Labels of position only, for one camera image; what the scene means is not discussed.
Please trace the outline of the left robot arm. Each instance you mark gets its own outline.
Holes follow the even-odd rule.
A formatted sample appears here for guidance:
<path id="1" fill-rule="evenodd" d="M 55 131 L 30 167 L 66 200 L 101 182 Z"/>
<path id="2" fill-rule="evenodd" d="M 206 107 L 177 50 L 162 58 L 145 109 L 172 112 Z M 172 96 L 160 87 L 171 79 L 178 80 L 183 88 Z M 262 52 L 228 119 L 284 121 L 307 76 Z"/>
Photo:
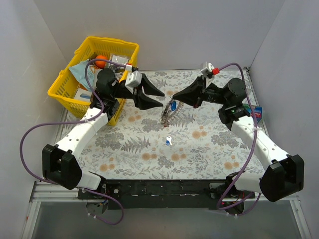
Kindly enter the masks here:
<path id="1" fill-rule="evenodd" d="M 150 96 L 164 96 L 144 73 L 133 71 L 119 82 L 113 70 L 107 68 L 97 74 L 95 96 L 75 127 L 55 145 L 46 145 L 42 151 L 42 173 L 50 180 L 66 189 L 87 188 L 95 199 L 105 196 L 106 187 L 102 177 L 80 168 L 77 161 L 91 138 L 114 118 L 119 99 L 132 99 L 136 108 L 148 110 L 162 107 L 162 103 Z"/>

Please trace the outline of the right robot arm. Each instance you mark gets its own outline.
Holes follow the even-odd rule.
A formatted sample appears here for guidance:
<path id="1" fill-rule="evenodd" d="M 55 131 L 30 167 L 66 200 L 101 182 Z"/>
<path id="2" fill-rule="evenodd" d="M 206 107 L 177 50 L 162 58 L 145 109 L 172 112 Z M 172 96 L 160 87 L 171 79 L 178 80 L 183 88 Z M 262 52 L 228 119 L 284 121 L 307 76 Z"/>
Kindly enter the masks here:
<path id="1" fill-rule="evenodd" d="M 211 83 L 206 86 L 203 76 L 184 90 L 173 95 L 174 100 L 197 108 L 202 102 L 221 104 L 218 114 L 221 122 L 245 143 L 261 162 L 264 173 L 248 173 L 242 169 L 227 176 L 224 186 L 215 191 L 231 198 L 243 191 L 263 194 L 276 202 L 304 188 L 304 160 L 290 155 L 277 146 L 257 125 L 243 105 L 247 97 L 244 80 L 232 78 L 220 88 Z"/>

